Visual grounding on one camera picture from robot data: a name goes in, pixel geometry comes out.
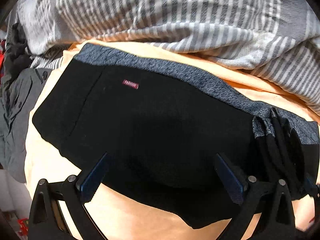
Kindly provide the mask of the black pants with patterned waistband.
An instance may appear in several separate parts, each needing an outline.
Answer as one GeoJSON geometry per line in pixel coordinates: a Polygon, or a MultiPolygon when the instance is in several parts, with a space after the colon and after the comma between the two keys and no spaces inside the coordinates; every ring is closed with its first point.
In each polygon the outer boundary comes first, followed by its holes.
{"type": "Polygon", "coordinates": [[[216,172],[217,155],[246,176],[315,186],[317,123],[253,101],[209,72],[86,44],[36,110],[41,137],[80,169],[103,154],[103,184],[199,229],[240,209],[216,172]]]}

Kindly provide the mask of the peach bed sheet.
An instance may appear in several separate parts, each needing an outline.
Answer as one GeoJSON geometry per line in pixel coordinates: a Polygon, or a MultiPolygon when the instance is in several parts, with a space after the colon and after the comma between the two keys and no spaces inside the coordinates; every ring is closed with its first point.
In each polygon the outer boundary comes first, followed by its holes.
{"type": "MultiPolygon", "coordinates": [[[[145,43],[93,40],[93,44],[116,48],[139,57],[175,61],[201,68],[223,79],[251,100],[270,103],[308,121],[319,121],[319,116],[298,97],[256,76],[222,67],[194,55],[176,54],[145,43]]],[[[42,178],[56,182],[79,172],[54,146],[41,138],[33,124],[28,127],[25,147],[24,171],[30,194],[35,193],[42,178]]],[[[177,215],[135,202],[105,185],[99,187],[86,208],[109,239],[214,239],[227,225],[222,220],[194,230],[177,215]]]]}

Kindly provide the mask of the grey button shirt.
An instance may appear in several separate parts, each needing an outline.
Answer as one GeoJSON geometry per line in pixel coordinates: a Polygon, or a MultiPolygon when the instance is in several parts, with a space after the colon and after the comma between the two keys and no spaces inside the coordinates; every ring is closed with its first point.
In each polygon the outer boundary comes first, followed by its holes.
{"type": "Polygon", "coordinates": [[[1,165],[19,183],[26,182],[29,114],[51,72],[45,68],[27,68],[18,76],[7,74],[1,79],[1,165]]]}

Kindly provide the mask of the black garment pile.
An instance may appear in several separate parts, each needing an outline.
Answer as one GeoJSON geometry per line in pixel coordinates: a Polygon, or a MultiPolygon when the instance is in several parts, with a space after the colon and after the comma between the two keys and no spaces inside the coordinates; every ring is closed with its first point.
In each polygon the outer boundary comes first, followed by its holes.
{"type": "Polygon", "coordinates": [[[23,27],[19,23],[15,23],[12,25],[11,33],[7,39],[1,87],[4,88],[11,84],[22,70],[30,67],[31,62],[23,27]]]}

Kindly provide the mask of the grey white striped blanket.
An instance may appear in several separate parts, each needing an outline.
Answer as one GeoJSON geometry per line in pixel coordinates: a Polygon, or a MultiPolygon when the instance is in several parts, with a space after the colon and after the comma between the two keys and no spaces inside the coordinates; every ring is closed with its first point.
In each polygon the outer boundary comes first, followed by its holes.
{"type": "Polygon", "coordinates": [[[65,44],[146,42],[247,71],[319,112],[319,19],[306,0],[18,0],[15,23],[35,67],[57,68],[65,44]]]}

